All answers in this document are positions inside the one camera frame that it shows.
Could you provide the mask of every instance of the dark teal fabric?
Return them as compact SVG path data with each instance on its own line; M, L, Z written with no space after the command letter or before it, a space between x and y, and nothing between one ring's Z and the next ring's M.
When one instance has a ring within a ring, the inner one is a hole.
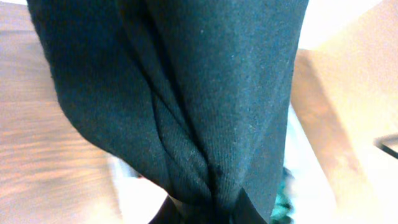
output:
M71 124L177 200L269 221L306 0L28 0Z

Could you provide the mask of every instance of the wooden surface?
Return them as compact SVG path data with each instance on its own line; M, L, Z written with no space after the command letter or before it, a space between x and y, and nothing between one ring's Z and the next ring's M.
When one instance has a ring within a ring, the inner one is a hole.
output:
M292 104L335 193L335 223L398 223L398 161L373 146L398 133L398 1L313 51L300 50Z
M106 155L62 114L27 7L2 2L0 223L121 223Z

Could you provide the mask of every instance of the wrinkled fabric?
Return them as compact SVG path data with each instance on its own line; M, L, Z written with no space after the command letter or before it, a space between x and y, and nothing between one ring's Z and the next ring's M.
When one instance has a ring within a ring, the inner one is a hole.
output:
M306 0L28 0L58 101L171 197L269 221Z

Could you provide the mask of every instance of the blurry background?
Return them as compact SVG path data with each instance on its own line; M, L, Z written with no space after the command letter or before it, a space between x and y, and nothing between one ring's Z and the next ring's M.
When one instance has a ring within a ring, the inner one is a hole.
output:
M310 0L292 105L333 191L331 222L398 223L398 162L373 146L398 133L397 42L397 0ZM0 158L0 223L122 222L113 160L62 114L27 7L4 2Z

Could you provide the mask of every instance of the garment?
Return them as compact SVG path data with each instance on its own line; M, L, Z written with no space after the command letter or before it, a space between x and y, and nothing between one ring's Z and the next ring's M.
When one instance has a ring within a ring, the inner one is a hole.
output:
M212 222L232 222L238 201L269 221L306 0L28 5L85 139Z

